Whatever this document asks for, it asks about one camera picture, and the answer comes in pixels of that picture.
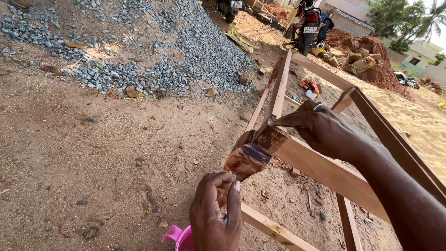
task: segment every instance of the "sky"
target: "sky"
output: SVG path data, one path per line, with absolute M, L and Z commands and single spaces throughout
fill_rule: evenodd
M 415 0 L 408 0 L 410 4 L 412 4 Z M 434 0 L 424 0 L 424 6 L 426 6 L 427 9 L 429 9 L 432 6 L 432 2 Z M 437 0 L 437 6 L 442 2 L 443 0 Z M 442 29 L 440 37 L 434 32 L 432 32 L 432 38 L 430 41 L 440 47 L 443 47 L 446 50 L 446 26 L 440 25 L 440 28 Z

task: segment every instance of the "dirt ground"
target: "dirt ground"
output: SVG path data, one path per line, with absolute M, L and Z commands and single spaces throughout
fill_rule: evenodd
M 208 12 L 222 30 L 234 26 L 260 47 L 253 57 L 268 71 L 284 53 L 282 34 L 247 13 L 240 13 L 228 25 L 213 9 Z M 0 46 L 14 48 L 23 62 L 54 60 L 48 51 L 4 37 Z M 225 93 L 231 99 L 216 103 L 200 99 L 195 91 L 186 98 L 116 100 L 79 88 L 71 78 L 56 82 L 57 78 L 45 77 L 40 70 L 0 60 L 0 184 L 10 189 L 0 194 L 2 250 L 173 250 L 173 241 L 161 243 L 166 229 L 157 228 L 160 214 L 154 211 L 161 206 L 169 225 L 182 229 L 189 225 L 198 182 L 203 175 L 222 169 L 247 125 L 240 117 L 249 119 L 259 99 L 255 93 L 248 94 L 249 100 Z M 304 99 L 296 82 L 315 75 L 297 65 L 292 68 L 299 77 L 290 74 L 287 95 Z M 260 80 L 252 75 L 259 89 L 268 75 Z M 319 100 L 330 107 L 341 91 L 317 80 L 324 93 Z M 186 103 L 184 109 L 177 107 L 181 102 Z M 295 108 L 286 104 L 283 114 Z M 354 105 L 342 116 L 377 140 Z M 86 117 L 97 121 L 88 122 Z M 49 187 L 41 188 L 42 182 Z M 267 203 L 261 201 L 262 189 L 271 194 Z M 326 221 L 309 215 L 307 191 L 315 211 L 324 213 Z M 317 194 L 326 196 L 323 205 L 315 201 Z M 335 194 L 311 178 L 294 179 L 285 169 L 269 164 L 243 182 L 242 196 L 246 204 L 319 250 L 342 250 Z M 88 204 L 77 205 L 78 201 Z M 370 228 L 364 224 L 368 214 L 353 206 L 364 250 L 401 250 L 389 224 L 373 217 L 375 227 Z M 98 232 L 85 239 L 90 228 Z M 245 223 L 239 250 L 286 248 Z

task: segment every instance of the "gray gravel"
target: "gray gravel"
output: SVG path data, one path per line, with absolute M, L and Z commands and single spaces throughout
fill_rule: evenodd
M 198 80 L 204 80 L 209 87 L 217 90 L 227 90 L 242 93 L 254 88 L 252 84 L 243 86 L 238 83 L 239 73 L 246 74 L 251 71 L 246 62 L 246 53 L 212 23 L 207 14 L 196 0 L 161 0 L 149 3 L 146 0 L 122 0 L 122 3 L 105 2 L 99 0 L 73 1 L 81 9 L 80 17 L 88 18 L 91 22 L 100 22 L 108 25 L 128 26 L 125 28 L 130 35 L 119 38 L 110 34 L 107 29 L 101 30 L 102 37 L 89 38 L 82 33 L 85 26 L 67 22 L 59 22 L 57 7 L 46 10 L 29 8 L 28 13 L 9 5 L 8 9 L 19 18 L 1 17 L 0 28 L 6 38 L 21 42 L 35 44 L 42 49 L 47 49 L 53 57 L 61 57 L 70 62 L 81 61 L 77 68 L 62 69 L 68 75 L 74 77 L 80 86 L 96 88 L 102 93 L 108 89 L 116 88 L 123 92 L 126 87 L 133 85 L 136 90 L 145 95 L 156 91 L 166 91 L 173 95 L 184 95 L 191 91 L 191 85 L 196 86 Z M 109 17 L 101 16 L 104 9 L 112 9 Z M 33 28 L 28 22 L 38 21 L 42 27 Z M 147 22 L 147 30 L 138 30 L 137 24 Z M 80 32 L 71 33 L 67 38 L 51 33 L 50 25 L 58 29 L 68 29 Z M 161 30 L 153 34 L 149 30 Z M 152 38 L 151 43 L 143 44 L 142 38 Z M 63 41 L 71 40 L 82 44 L 88 44 L 91 48 L 100 48 L 106 53 L 119 53 L 111 51 L 110 47 L 103 47 L 105 43 L 123 43 L 126 49 L 145 57 L 146 60 L 156 61 L 151 68 L 138 67 L 136 62 L 124 62 L 113 64 L 101 62 L 106 67 L 99 69 L 92 57 L 82 49 L 69 48 L 63 45 Z M 179 52 L 184 60 L 173 57 L 173 52 Z M 2 50 L 4 57 L 15 57 L 8 48 Z M 38 66 L 39 63 L 30 61 L 30 66 Z M 202 96 L 207 88 L 200 89 Z

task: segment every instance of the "palm tree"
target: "palm tree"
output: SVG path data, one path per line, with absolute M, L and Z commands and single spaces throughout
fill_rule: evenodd
M 421 26 L 417 31 L 417 37 L 430 41 L 434 30 L 440 36 L 440 25 L 446 26 L 446 0 L 439 6 L 437 6 L 437 0 L 434 0 L 428 13 L 426 13 L 421 21 Z

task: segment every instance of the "pink mug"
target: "pink mug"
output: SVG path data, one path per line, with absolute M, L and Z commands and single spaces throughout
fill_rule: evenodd
M 179 227 L 172 225 L 164 235 L 162 242 L 166 242 L 168 239 L 176 242 L 175 251 L 194 251 L 194 239 L 190 226 L 181 230 Z

